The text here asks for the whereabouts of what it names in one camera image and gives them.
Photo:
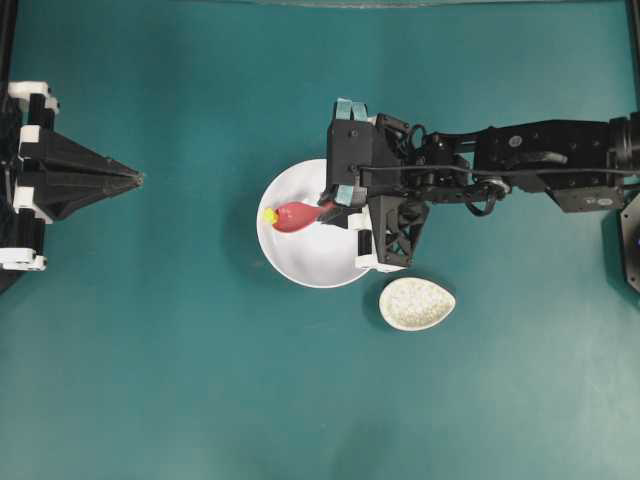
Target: wire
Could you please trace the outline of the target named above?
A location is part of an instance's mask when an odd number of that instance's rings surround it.
[[[391,171],[438,171],[453,170],[454,172],[469,173],[487,177],[526,177],[530,175],[555,175],[576,173],[610,173],[613,175],[640,175],[640,170],[617,170],[615,168],[539,168],[533,170],[475,170],[473,168],[459,167],[457,165],[399,165],[394,167],[358,167],[367,172],[391,172]]]

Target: teal table surface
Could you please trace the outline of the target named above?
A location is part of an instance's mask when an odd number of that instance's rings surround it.
[[[47,272],[0,298],[1,479],[640,477],[615,215],[434,208],[401,275],[458,306],[419,334],[377,311],[398,275],[299,287],[255,235],[338,96],[441,131],[636,110],[622,1],[24,1],[12,77],[146,181],[49,228]]]

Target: yellow tip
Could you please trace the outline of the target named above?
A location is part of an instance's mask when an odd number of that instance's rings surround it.
[[[262,214],[262,217],[264,218],[265,222],[271,225],[278,221],[278,214],[273,208],[267,208]]]

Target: white plastic part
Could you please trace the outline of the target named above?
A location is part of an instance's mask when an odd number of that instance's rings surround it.
[[[313,288],[341,287],[368,270],[354,265],[358,234],[313,223],[295,233],[281,233],[263,218],[267,208],[287,202],[315,205],[325,188],[327,161],[307,160],[282,172],[264,192],[256,220],[262,251],[273,267],[292,282]]]
[[[20,145],[23,143],[38,143],[40,141],[40,127],[25,125],[20,129]]]
[[[369,206],[362,207],[362,213],[354,213],[347,218],[349,230],[372,230],[371,215],[369,214]],[[374,269],[382,273],[398,272],[404,267],[396,265],[387,265],[378,261],[378,251],[376,250],[376,242],[371,238],[371,254],[360,255],[355,259],[356,268]]]
[[[380,295],[380,313],[393,328],[416,332],[442,322],[453,311],[456,299],[429,280],[399,278]]]
[[[20,109],[23,112],[29,111],[31,94],[45,96],[45,108],[50,108],[56,115],[60,113],[58,99],[51,95],[51,90],[47,82],[10,82],[8,88],[9,96],[19,100]]]
[[[13,209],[16,213],[20,212],[21,208],[33,210],[35,212],[36,218],[44,220],[44,222],[48,225],[52,224],[53,220],[51,219],[51,217],[49,217],[46,213],[40,210],[40,207],[33,203],[33,193],[33,187],[21,187],[16,183],[13,192]]]
[[[20,129],[20,146],[23,143],[38,143],[40,141],[40,127],[38,125],[25,125]],[[16,182],[13,192],[13,209],[18,213],[21,208],[27,208],[35,212],[36,218],[41,218],[47,224],[53,223],[53,220],[44,213],[33,201],[34,188],[23,187]]]
[[[3,270],[43,271],[47,259],[31,248],[0,248],[0,265]]]

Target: white plate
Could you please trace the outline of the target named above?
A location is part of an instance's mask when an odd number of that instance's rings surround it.
[[[288,168],[271,182],[258,207],[256,230],[265,257],[278,272],[305,287],[341,287],[368,272],[354,265],[357,232],[314,223],[299,232],[282,233],[263,218],[266,208],[275,210],[287,202],[316,205],[325,189],[326,165],[319,159]]]
[[[416,332],[447,318],[456,306],[456,299],[436,283],[405,277],[385,287],[379,305],[383,318],[393,328]]]

